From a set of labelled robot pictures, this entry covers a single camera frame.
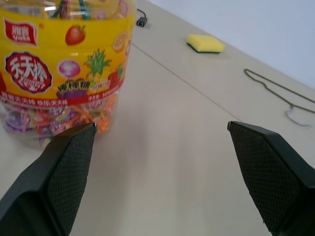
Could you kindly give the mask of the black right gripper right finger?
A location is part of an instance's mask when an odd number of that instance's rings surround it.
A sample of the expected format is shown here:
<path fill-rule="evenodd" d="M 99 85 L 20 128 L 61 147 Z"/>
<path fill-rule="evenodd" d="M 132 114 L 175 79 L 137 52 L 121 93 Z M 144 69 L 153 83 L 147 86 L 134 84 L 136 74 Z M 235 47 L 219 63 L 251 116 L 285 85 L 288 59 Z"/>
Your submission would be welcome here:
<path fill-rule="evenodd" d="M 243 180 L 274 236 L 315 234 L 315 170 L 278 133 L 238 121 L 227 125 Z"/>

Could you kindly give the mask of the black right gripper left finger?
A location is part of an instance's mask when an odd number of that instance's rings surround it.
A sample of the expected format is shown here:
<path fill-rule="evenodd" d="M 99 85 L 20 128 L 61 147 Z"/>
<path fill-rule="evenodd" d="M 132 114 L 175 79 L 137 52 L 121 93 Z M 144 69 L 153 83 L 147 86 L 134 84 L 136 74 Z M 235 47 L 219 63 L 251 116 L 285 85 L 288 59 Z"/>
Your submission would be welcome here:
<path fill-rule="evenodd" d="M 56 135 L 0 201 L 2 236 L 70 234 L 91 163 L 96 124 Z"/>

